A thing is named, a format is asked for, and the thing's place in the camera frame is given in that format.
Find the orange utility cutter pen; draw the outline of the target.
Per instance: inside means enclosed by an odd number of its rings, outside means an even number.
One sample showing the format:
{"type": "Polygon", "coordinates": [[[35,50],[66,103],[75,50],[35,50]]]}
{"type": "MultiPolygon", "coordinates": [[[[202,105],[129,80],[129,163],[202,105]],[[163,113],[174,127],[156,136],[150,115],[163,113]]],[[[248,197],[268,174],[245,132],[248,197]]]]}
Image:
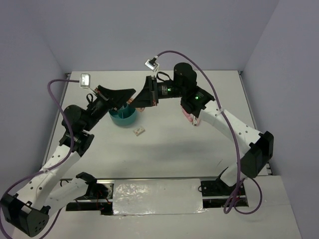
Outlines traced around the orange utility cutter pen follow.
{"type": "Polygon", "coordinates": [[[131,108],[136,109],[136,110],[139,111],[139,112],[143,112],[143,111],[145,110],[145,108],[141,108],[141,107],[136,107],[136,106],[134,106],[133,101],[134,101],[133,98],[130,98],[130,99],[127,101],[127,104],[128,104],[131,108]]]}

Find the white eraser box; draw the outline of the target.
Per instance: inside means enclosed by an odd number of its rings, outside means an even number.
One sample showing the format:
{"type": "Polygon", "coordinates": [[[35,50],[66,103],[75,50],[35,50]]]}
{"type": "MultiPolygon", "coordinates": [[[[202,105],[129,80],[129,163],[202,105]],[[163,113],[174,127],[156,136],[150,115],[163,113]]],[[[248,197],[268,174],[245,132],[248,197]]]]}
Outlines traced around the white eraser box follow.
{"type": "Polygon", "coordinates": [[[139,136],[139,135],[142,134],[143,132],[145,132],[145,129],[144,129],[142,126],[137,127],[136,129],[134,129],[134,134],[135,134],[136,136],[139,136]]]}

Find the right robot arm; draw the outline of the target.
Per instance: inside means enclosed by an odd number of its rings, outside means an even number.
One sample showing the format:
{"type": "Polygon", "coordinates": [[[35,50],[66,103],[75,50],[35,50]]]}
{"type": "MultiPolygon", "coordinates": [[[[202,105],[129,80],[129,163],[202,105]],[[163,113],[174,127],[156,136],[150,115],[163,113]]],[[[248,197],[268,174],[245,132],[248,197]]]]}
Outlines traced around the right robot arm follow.
{"type": "Polygon", "coordinates": [[[217,191],[228,195],[234,185],[255,178],[273,156],[274,136],[261,133],[240,121],[217,102],[217,98],[197,85],[197,73],[188,63],[178,63],[173,79],[158,82],[147,76],[143,89],[131,102],[134,108],[156,106],[160,99],[179,98],[182,108],[235,143],[237,162],[218,176],[217,191]]]}

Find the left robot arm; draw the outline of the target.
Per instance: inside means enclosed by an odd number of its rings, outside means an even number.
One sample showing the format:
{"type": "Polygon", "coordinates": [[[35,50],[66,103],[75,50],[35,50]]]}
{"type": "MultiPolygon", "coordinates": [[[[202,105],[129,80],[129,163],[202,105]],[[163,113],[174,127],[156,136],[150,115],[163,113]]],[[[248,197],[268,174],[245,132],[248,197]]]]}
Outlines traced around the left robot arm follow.
{"type": "Polygon", "coordinates": [[[28,235],[42,232],[51,215],[79,197],[91,199],[108,190],[97,179],[85,172],[77,174],[60,188],[56,184],[77,163],[90,147],[94,135],[89,131],[110,110],[120,109],[135,93],[135,89],[110,90],[98,86],[86,98],[86,109],[70,105],[62,112],[65,133],[54,153],[39,173],[15,194],[5,193],[0,206],[5,220],[28,235]]]}

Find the teal round organizer container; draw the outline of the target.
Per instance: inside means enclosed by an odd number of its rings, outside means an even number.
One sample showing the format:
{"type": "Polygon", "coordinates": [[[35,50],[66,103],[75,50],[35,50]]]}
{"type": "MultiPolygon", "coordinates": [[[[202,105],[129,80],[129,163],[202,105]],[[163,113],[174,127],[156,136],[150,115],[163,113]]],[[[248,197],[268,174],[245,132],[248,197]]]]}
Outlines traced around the teal round organizer container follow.
{"type": "Polygon", "coordinates": [[[118,110],[110,110],[109,115],[115,125],[125,127],[136,121],[137,110],[125,104],[118,110]]]}

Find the silver foil cover plate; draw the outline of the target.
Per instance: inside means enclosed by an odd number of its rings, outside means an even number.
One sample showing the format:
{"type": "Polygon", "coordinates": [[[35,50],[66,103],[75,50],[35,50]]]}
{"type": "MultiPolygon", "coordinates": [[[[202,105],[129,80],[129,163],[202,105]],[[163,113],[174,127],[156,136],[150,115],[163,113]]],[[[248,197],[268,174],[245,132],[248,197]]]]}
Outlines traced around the silver foil cover plate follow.
{"type": "Polygon", "coordinates": [[[117,180],[113,214],[179,215],[205,212],[199,179],[117,180]]]}

